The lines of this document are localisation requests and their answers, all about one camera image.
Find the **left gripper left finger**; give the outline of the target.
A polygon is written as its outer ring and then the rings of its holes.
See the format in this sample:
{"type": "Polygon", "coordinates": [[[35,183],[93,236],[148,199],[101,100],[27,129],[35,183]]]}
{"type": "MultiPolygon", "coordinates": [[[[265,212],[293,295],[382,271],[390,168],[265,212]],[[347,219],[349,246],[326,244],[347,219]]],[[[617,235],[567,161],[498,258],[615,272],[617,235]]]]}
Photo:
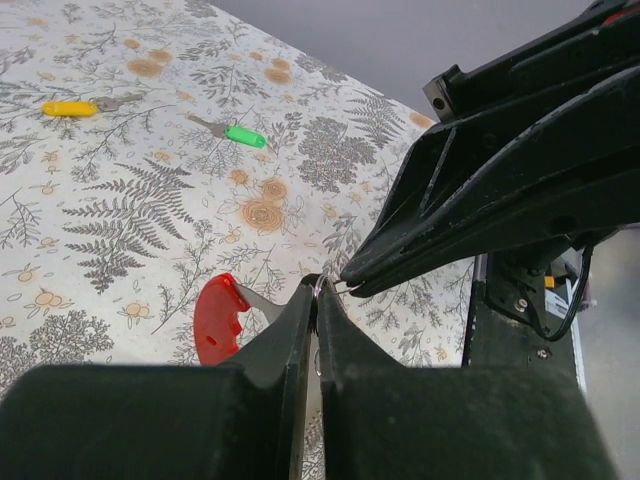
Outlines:
{"type": "Polygon", "coordinates": [[[214,384],[197,365],[28,371],[1,404],[2,477],[299,478],[307,383],[214,384]]]}

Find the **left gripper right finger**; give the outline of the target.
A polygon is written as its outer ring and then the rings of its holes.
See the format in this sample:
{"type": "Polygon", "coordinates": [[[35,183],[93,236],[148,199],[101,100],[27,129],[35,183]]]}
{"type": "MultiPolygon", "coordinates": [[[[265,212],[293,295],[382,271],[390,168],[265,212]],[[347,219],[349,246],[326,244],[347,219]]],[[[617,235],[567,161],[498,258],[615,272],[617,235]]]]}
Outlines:
{"type": "Polygon", "coordinates": [[[530,368],[412,368],[317,297],[329,479],[614,479],[574,382],[530,368]]]}

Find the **red grey key organizer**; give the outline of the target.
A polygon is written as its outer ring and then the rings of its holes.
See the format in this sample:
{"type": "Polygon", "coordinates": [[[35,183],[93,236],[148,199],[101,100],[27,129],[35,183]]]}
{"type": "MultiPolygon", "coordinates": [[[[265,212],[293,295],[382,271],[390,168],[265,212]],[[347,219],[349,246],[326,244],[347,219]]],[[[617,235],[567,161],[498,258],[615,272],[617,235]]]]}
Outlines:
{"type": "Polygon", "coordinates": [[[306,384],[312,339],[327,347],[332,332],[349,348],[364,335],[328,277],[303,277],[289,300],[277,304],[232,274],[219,274],[196,300],[192,333],[198,365],[191,375],[260,390],[306,384]]]}

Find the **green tag key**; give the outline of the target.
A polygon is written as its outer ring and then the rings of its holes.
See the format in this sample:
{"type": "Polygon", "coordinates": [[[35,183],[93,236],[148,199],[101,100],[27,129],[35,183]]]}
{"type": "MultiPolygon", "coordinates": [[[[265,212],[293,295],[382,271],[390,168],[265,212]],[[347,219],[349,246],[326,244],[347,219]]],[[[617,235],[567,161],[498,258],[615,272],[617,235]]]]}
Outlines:
{"type": "Polygon", "coordinates": [[[214,136],[223,140],[230,140],[257,149],[261,149],[267,144],[267,139],[263,135],[239,125],[232,125],[225,122],[210,122],[194,114],[188,114],[186,118],[205,127],[214,136]]]}

